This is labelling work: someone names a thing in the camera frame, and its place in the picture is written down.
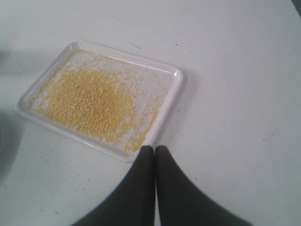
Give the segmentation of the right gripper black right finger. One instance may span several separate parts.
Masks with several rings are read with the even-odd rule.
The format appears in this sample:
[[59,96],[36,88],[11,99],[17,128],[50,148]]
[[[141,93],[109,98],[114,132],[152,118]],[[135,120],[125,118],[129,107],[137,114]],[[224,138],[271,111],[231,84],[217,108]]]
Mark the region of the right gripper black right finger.
[[184,174],[166,146],[155,149],[156,186],[160,223],[163,226],[249,226],[223,208]]

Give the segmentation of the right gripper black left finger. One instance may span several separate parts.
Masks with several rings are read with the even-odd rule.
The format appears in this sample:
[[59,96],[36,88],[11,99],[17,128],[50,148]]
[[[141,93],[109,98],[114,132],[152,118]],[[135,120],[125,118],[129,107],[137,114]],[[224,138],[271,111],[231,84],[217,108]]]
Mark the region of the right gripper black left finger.
[[74,226],[153,226],[155,219],[155,155],[142,146],[114,191]]

